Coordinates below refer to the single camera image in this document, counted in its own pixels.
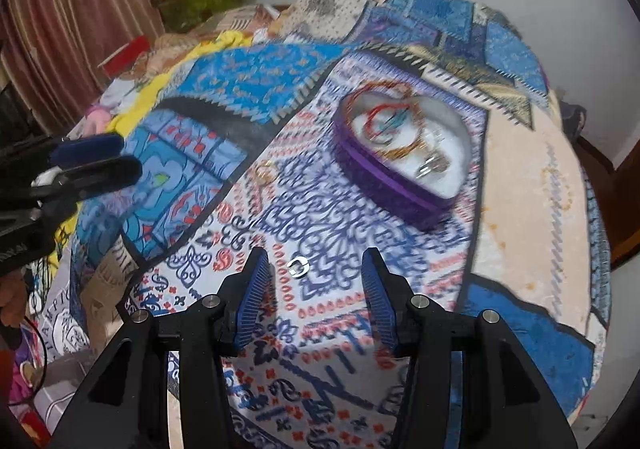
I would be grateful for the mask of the person's hand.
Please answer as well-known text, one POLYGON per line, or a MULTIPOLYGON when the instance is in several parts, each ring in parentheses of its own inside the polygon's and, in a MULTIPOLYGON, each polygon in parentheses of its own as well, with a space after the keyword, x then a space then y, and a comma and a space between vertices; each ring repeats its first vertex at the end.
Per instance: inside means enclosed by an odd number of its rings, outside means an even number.
POLYGON ((28 299, 25 270, 17 269, 1 277, 0 308, 1 323, 17 328, 25 316, 28 299))

